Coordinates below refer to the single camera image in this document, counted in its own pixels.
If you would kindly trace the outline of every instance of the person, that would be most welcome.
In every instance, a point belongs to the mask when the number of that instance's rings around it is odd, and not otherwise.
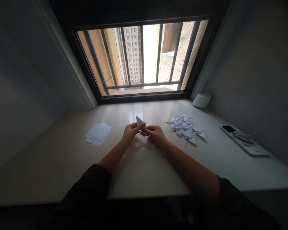
[[[42,224],[43,229],[92,229],[116,224],[107,219],[105,198],[112,174],[136,134],[146,134],[154,141],[171,163],[185,178],[197,202],[183,225],[171,225],[179,229],[280,229],[276,220],[267,212],[251,203],[227,179],[220,178],[192,159],[167,140],[160,126],[127,125],[122,139],[98,164],[92,165],[69,190],[61,203]],[[155,211],[158,224],[162,211]],[[116,213],[126,219],[125,213]],[[145,226],[146,220],[137,223]]]

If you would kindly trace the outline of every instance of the desk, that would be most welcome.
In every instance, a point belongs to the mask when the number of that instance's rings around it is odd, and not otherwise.
[[[208,142],[197,147],[169,130],[174,114],[193,117],[208,131]],[[121,139],[127,124],[143,118],[160,125],[165,136],[199,163],[229,179],[241,191],[288,189],[288,167],[272,157],[251,157],[220,129],[229,123],[197,109],[189,100],[100,105],[94,110],[67,112],[0,169],[0,205],[59,202],[85,170],[98,163]],[[85,143],[95,123],[113,131],[100,148]],[[137,134],[113,175],[108,198],[189,194],[175,168],[147,137]]]

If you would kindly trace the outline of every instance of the gray wall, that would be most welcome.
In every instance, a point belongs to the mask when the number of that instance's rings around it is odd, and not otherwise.
[[[66,106],[0,28],[0,167],[66,112]]]
[[[40,2],[44,9],[49,5],[46,0]],[[59,49],[61,44],[56,43],[58,38],[55,36],[62,33],[60,27],[58,26],[60,31],[56,31],[56,34],[51,33],[50,26],[55,25],[48,24],[58,24],[54,17],[50,18],[53,12],[50,12],[51,9],[48,7],[48,18],[43,18],[37,10],[38,4],[38,0],[0,0],[0,27],[68,110],[92,109],[93,106],[79,86],[70,69],[71,66],[62,56]]]
[[[254,1],[221,59],[209,108],[288,165],[288,3]]]

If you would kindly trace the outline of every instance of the left hand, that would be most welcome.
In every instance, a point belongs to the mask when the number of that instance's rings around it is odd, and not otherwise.
[[[132,140],[134,139],[135,135],[137,133],[140,133],[141,129],[145,127],[145,123],[137,126],[137,123],[132,123],[130,125],[127,125],[126,128],[125,128],[125,131],[124,131],[124,134],[123,134],[123,137],[122,137],[122,141],[126,141],[127,143],[130,143],[132,142]]]

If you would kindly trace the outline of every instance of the railing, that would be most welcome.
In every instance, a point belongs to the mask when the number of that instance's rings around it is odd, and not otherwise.
[[[113,65],[112,65],[112,61],[111,61],[111,57],[110,57],[110,52],[109,52],[109,49],[108,49],[107,39],[106,39],[104,30],[101,29],[100,30],[101,31],[101,35],[102,35],[103,42],[104,42],[104,45],[105,45],[105,49],[106,49],[109,65],[110,65],[110,68],[111,68],[111,73],[112,73],[111,77],[113,78],[113,82],[114,82],[115,86],[107,86],[106,85],[106,81],[105,81],[105,78],[104,78],[104,76],[102,74],[102,71],[101,71],[101,68],[100,68],[100,64],[98,62],[98,58],[96,56],[96,52],[95,52],[93,43],[91,41],[90,35],[89,35],[88,31],[84,31],[85,38],[86,38],[87,43],[89,45],[89,48],[91,50],[92,57],[93,57],[93,60],[95,62],[95,65],[96,65],[98,74],[100,76],[103,88],[104,88],[104,90],[106,92],[106,95],[107,96],[109,95],[109,89],[130,88],[130,87],[145,87],[145,86],[161,86],[161,85],[174,85],[174,84],[178,84],[177,91],[181,90],[182,82],[183,82],[184,76],[186,74],[187,66],[188,66],[188,63],[189,63],[189,60],[190,60],[190,56],[191,56],[191,53],[192,53],[192,48],[194,46],[194,42],[195,42],[195,38],[196,38],[196,35],[197,35],[197,32],[198,32],[199,25],[200,25],[200,21],[195,21],[193,29],[192,29],[191,37],[190,37],[190,40],[189,40],[189,45],[188,45],[188,48],[187,48],[187,53],[186,53],[186,56],[185,56],[184,64],[183,64],[182,71],[181,71],[181,74],[180,74],[180,79],[176,80],[176,81],[172,81],[174,67],[175,67],[175,62],[176,62],[176,56],[177,56],[178,46],[179,46],[180,37],[181,37],[182,26],[183,26],[183,22],[180,23],[179,32],[178,32],[178,38],[177,38],[177,42],[176,42],[175,53],[174,53],[174,56],[173,56],[172,68],[171,68],[169,81],[158,82],[159,64],[160,64],[160,56],[161,56],[162,30],[163,30],[163,24],[160,24],[159,41],[158,41],[158,54],[157,54],[156,81],[153,82],[153,83],[144,83],[144,51],[143,51],[144,42],[143,42],[143,26],[141,26],[140,27],[140,29],[141,29],[140,31],[141,31],[142,83],[140,83],[140,84],[131,84],[129,66],[127,64],[128,57],[127,57],[127,51],[126,51],[124,29],[123,29],[123,27],[121,27],[121,31],[120,32],[121,32],[121,39],[122,39],[123,50],[124,50],[124,67],[125,67],[125,71],[127,73],[127,78],[128,78],[128,84],[125,84],[125,85],[117,85],[117,82],[116,82],[116,79],[115,79],[115,74],[114,74],[114,69],[113,69]]]

